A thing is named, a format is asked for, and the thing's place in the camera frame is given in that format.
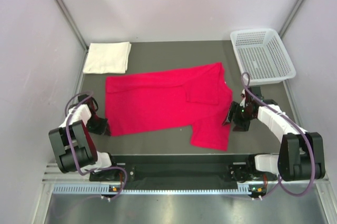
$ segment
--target laundry basket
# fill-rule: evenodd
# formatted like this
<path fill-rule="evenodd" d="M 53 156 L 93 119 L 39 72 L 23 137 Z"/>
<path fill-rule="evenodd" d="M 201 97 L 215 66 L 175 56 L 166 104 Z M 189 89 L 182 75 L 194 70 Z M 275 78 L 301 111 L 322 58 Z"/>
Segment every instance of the laundry basket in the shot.
<path fill-rule="evenodd" d="M 294 65 L 275 30 L 234 31 L 231 40 L 241 74 L 250 74 L 251 86 L 278 83 L 295 77 Z"/>

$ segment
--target folded towel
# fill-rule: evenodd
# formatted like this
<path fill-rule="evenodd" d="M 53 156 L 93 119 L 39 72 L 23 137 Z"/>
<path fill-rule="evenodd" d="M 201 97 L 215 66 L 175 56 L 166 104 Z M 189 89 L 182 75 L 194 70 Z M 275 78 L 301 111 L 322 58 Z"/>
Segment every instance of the folded towel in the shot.
<path fill-rule="evenodd" d="M 125 73 L 130 49 L 130 42 L 90 44 L 83 73 Z"/>

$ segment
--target dark gray table surface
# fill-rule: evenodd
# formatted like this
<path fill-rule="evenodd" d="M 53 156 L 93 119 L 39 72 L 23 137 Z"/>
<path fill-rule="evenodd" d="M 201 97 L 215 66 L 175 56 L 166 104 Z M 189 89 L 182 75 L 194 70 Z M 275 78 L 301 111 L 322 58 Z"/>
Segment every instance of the dark gray table surface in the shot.
<path fill-rule="evenodd" d="M 222 62 L 225 80 L 233 90 L 233 99 L 240 101 L 243 89 L 240 70 L 230 41 L 133 43 L 126 74 L 149 73 L 188 68 Z M 87 74 L 82 91 L 93 90 L 104 117 L 105 79 L 113 74 Z M 262 95 L 274 99 L 291 118 L 292 112 L 282 83 L 264 85 Z M 112 154 L 250 154 L 279 152 L 277 138 L 261 122 L 254 120 L 248 132 L 231 132 L 227 152 L 190 145 L 191 127 L 170 128 L 119 137 L 91 134 L 96 148 Z"/>

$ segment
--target red t-shirt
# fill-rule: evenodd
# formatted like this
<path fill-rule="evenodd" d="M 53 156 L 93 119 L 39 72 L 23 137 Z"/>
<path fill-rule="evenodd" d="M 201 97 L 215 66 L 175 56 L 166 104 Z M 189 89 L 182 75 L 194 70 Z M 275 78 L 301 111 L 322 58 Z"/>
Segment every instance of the red t-shirt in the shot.
<path fill-rule="evenodd" d="M 192 145 L 227 150 L 231 102 L 221 63 L 106 79 L 112 136 L 192 125 Z"/>

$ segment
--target white wall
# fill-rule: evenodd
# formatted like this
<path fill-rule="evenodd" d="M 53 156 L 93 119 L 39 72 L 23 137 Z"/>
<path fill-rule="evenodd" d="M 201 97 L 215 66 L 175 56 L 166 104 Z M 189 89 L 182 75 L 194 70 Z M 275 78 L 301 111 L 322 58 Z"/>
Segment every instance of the white wall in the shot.
<path fill-rule="evenodd" d="M 337 194 L 337 0 L 306 0 L 284 38 L 297 71 L 290 80 L 303 126 L 323 136 Z"/>
<path fill-rule="evenodd" d="M 0 223 L 29 223 L 84 55 L 54 0 L 0 0 Z"/>
<path fill-rule="evenodd" d="M 230 39 L 280 30 L 295 0 L 64 0 L 87 43 Z"/>

